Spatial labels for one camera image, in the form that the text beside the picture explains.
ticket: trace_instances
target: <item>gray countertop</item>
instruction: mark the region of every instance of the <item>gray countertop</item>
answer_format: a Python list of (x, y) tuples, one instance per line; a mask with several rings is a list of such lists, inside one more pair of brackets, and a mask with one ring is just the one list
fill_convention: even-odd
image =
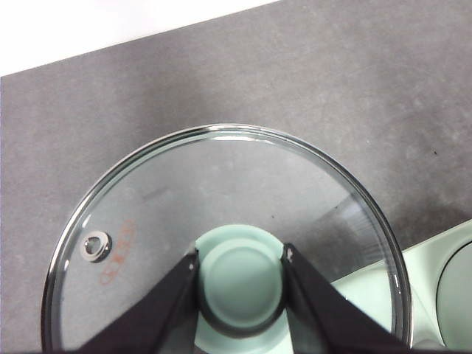
[(49, 259), (86, 190), (182, 128), (312, 143), (402, 248), (471, 218), (471, 23), (470, 1), (282, 1), (2, 77), (2, 350), (39, 350)]

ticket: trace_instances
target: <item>glass surface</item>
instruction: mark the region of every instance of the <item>glass surface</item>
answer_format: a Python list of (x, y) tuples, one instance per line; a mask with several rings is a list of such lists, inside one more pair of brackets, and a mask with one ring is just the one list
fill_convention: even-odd
[[(46, 281), (44, 344), (80, 346), (138, 302), (195, 239), (231, 223), (293, 243), (360, 308), (370, 297), (378, 301), (377, 310), (365, 312), (408, 340), (409, 289), (401, 255), (364, 188), (295, 138), (265, 128), (213, 125), (144, 146), (83, 199)], [(102, 262), (90, 263), (80, 247), (95, 230), (109, 234), (113, 247)], [(366, 266), (375, 269), (368, 286), (346, 281)]]

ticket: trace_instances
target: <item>metal rim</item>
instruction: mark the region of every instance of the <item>metal rim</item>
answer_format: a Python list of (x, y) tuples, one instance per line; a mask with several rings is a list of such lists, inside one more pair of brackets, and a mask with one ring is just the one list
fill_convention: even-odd
[(288, 142), (292, 145), (297, 146), (298, 148), (307, 151), (322, 161), (330, 165), (335, 171), (337, 171), (349, 184), (355, 189), (356, 192), (364, 199), (367, 206), (371, 209), (373, 215), (377, 222), (379, 222), (380, 227), (382, 228), (383, 233), (386, 236), (387, 243), (389, 244), (389, 249), (392, 253), (393, 264), (398, 272), (398, 279), (395, 277), (393, 279), (392, 275), (389, 273), (389, 282), (392, 292), (392, 300), (394, 301), (394, 306), (392, 311), (395, 308), (401, 308), (402, 314), (398, 316), (395, 314), (396, 321), (392, 326), (393, 333), (408, 345), (411, 346), (411, 327), (412, 327), (412, 301), (411, 301), (411, 291), (408, 281), (408, 275), (406, 273), (406, 266), (401, 255), (401, 250), (398, 245), (398, 242), (395, 239), (392, 228), (390, 227), (385, 215), (382, 213), (380, 207), (374, 201), (372, 196), (367, 192), (365, 187), (350, 173), (339, 164), (335, 159), (331, 158), (326, 153), (322, 152), (320, 149), (312, 146), (311, 144), (298, 139), (292, 135), (281, 133), (269, 128), (263, 128), (256, 125), (239, 125), (239, 124), (215, 124), (215, 125), (202, 125), (194, 128), (184, 129), (182, 131), (177, 131), (165, 135), (161, 138), (155, 139), (152, 142), (143, 145), (134, 152), (128, 154), (126, 157), (117, 162), (112, 168), (110, 168), (103, 176), (94, 184), (94, 186), (86, 193), (85, 197), (78, 204), (77, 208), (70, 217), (66, 227), (64, 228), (60, 239), (55, 247), (54, 253), (52, 255), (51, 262), (49, 264), (49, 269), (47, 271), (46, 280), (44, 284), (43, 299), (41, 302), (41, 343), (43, 350), (52, 350), (52, 293), (55, 287), (55, 283), (58, 278), (57, 264), (60, 259), (60, 256), (65, 251), (67, 246), (67, 236), (74, 226), (77, 223), (78, 218), (81, 216), (82, 211), (91, 203), (94, 197), (103, 189), (104, 186), (108, 184), (116, 175), (122, 172), (126, 167), (129, 167), (134, 161), (138, 160), (140, 157), (146, 155), (150, 151), (156, 148), (162, 148), (166, 145), (169, 145), (173, 142), (177, 142), (186, 137), (199, 136), (209, 132), (247, 132), (247, 133), (261, 133), (266, 136), (271, 136), (282, 141)]

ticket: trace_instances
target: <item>white wall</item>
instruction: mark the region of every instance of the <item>white wall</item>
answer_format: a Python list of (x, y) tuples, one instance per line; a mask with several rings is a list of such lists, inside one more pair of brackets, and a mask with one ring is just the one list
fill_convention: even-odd
[(274, 0), (2, 0), (0, 76)]

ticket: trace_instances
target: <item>mint green knob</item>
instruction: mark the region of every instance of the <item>mint green knob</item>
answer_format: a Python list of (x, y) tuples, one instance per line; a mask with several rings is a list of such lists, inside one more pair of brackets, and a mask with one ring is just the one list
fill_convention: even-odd
[(291, 348), (282, 312), (283, 244), (254, 226), (225, 225), (200, 236), (195, 245), (203, 315), (195, 344), (211, 354)]
[(258, 240), (225, 241), (202, 262), (200, 291), (210, 323), (233, 336), (254, 334), (281, 312), (280, 260)]

